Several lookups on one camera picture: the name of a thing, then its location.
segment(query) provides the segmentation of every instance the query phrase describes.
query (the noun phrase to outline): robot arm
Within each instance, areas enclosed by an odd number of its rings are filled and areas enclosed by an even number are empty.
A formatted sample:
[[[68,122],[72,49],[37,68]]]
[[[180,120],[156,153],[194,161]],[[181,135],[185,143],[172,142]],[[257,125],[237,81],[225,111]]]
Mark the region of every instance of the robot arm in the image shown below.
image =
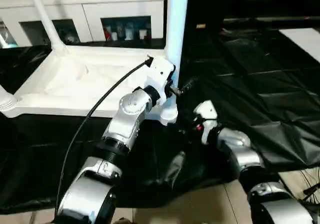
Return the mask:
[[[121,178],[141,123],[155,105],[167,100],[165,88],[174,70],[164,58],[153,59],[146,86],[120,99],[115,117],[63,196],[53,223],[111,222],[116,207],[112,189]]]
[[[264,167],[247,135],[219,126],[216,120],[211,119],[217,116],[211,101],[198,105],[194,113],[197,116],[194,121],[196,130],[202,131],[201,142],[216,143],[217,148],[230,159],[235,176],[248,196],[253,223],[317,223],[286,190],[278,174]]]

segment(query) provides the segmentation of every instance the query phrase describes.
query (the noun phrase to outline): white cabinet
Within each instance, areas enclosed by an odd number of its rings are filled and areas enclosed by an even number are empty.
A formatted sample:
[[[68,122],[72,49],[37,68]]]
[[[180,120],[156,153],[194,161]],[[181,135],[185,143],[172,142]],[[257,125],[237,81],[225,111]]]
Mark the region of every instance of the white cabinet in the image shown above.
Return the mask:
[[[150,17],[151,38],[164,36],[163,1],[85,4],[83,7],[94,41],[106,40],[103,30],[106,26],[103,21],[119,20],[121,17]]]
[[[46,6],[46,10],[52,20],[70,20],[71,27],[69,28],[75,29],[81,42],[92,41],[82,5]],[[46,33],[43,32],[44,29],[41,29],[43,26],[34,7],[0,9],[0,16],[18,46],[44,44],[37,43],[37,37]]]
[[[72,35],[81,42],[105,41],[103,23],[118,22],[119,18],[128,23],[125,20],[127,17],[132,18],[133,22],[136,22],[133,17],[146,18],[147,23],[142,28],[148,30],[151,38],[163,38],[164,0],[42,1],[59,35],[63,35],[62,40]],[[47,41],[33,6],[32,0],[0,0],[0,17],[21,47],[45,44]]]

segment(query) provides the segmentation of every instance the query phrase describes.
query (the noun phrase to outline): black tarp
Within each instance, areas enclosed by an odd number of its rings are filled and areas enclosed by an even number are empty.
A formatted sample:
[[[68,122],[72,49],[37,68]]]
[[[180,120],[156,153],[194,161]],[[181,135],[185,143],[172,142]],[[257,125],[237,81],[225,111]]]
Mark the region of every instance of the black tarp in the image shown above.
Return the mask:
[[[178,100],[180,113],[211,99],[219,121],[245,132],[268,168],[320,163],[320,63],[278,32],[217,38],[200,31],[185,42],[179,83],[192,77],[198,82]],[[0,83],[14,93],[49,52],[48,47],[0,50]],[[170,127],[143,123],[118,188],[118,206],[156,207],[191,189],[231,179],[225,157],[214,146],[190,142],[178,131],[184,117],[180,114]],[[64,152],[81,120],[0,119],[0,213],[54,206]],[[64,189],[107,124],[93,118],[85,126],[67,162]]]

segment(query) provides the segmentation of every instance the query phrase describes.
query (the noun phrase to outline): floor tile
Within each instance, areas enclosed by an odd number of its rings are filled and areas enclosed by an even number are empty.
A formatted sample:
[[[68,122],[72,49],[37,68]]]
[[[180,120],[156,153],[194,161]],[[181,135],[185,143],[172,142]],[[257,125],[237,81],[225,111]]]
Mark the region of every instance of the floor tile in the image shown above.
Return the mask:
[[[238,180],[225,184],[238,224],[252,224],[247,195]]]
[[[138,224],[237,224],[223,185],[186,193],[162,208],[134,213]]]
[[[1,224],[29,224],[31,212],[17,213],[11,215],[0,215]]]
[[[301,199],[305,197],[303,190],[320,182],[318,174],[320,174],[319,167],[316,167],[312,169],[281,172],[280,176],[292,194],[296,198]],[[316,200],[320,200],[320,191],[318,190],[314,194],[316,195]]]
[[[36,211],[33,217],[33,224],[50,223],[54,219],[54,211],[54,208]]]
[[[130,221],[133,220],[132,214],[133,214],[132,208],[117,208],[114,212],[114,216],[112,218],[111,223],[114,223],[115,221],[119,220],[120,218],[124,217]]]

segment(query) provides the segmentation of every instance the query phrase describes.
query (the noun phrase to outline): wire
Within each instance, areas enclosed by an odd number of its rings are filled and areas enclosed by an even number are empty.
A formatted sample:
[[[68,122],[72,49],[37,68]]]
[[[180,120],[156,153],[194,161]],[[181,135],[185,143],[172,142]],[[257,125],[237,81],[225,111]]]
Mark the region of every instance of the wire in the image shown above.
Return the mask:
[[[309,180],[307,179],[306,175],[303,173],[303,171],[300,170],[300,173],[303,175],[303,177],[304,177],[304,179],[305,179],[305,182],[309,185],[309,187],[311,187],[311,184],[310,184]],[[306,196],[306,197],[304,198],[304,200],[307,200],[309,197],[310,197],[310,201],[311,201],[312,203],[315,203],[315,202],[316,202],[315,200],[317,199],[317,197],[316,197],[315,193],[311,194],[310,196]]]
[[[143,65],[148,65],[150,62],[152,62],[153,58],[150,57],[148,60],[144,61],[143,63],[139,64],[138,66],[136,66],[135,68],[133,68],[132,70],[130,70],[128,73],[126,73],[121,79],[119,79],[99,100],[98,102],[92,107],[92,109],[89,111],[89,113],[86,115],[85,119],[83,120],[83,122],[81,123],[81,125],[79,126],[78,130],[75,132],[71,142],[69,143],[69,146],[67,148],[67,151],[65,152],[64,155],[64,160],[63,160],[63,164],[62,164],[62,168],[61,168],[61,173],[60,173],[60,179],[59,179],[59,185],[58,185],[58,191],[56,194],[56,204],[55,204],[55,217],[57,216],[57,211],[58,211],[58,207],[59,207],[59,196],[60,196],[60,192],[61,192],[61,186],[62,186],[62,181],[63,181],[63,174],[64,174],[64,170],[65,170],[65,166],[66,166],[66,161],[67,161],[67,157],[68,154],[71,150],[71,147],[73,145],[73,143],[76,140],[76,137],[78,136],[79,132],[81,131],[82,127],[84,126],[84,124],[89,120],[89,118],[92,116],[92,114],[94,113],[94,111],[97,109],[97,107],[103,102],[103,100],[105,100],[105,98],[122,82],[124,81],[129,75],[131,75],[133,72],[135,72],[136,70],[140,69]]]

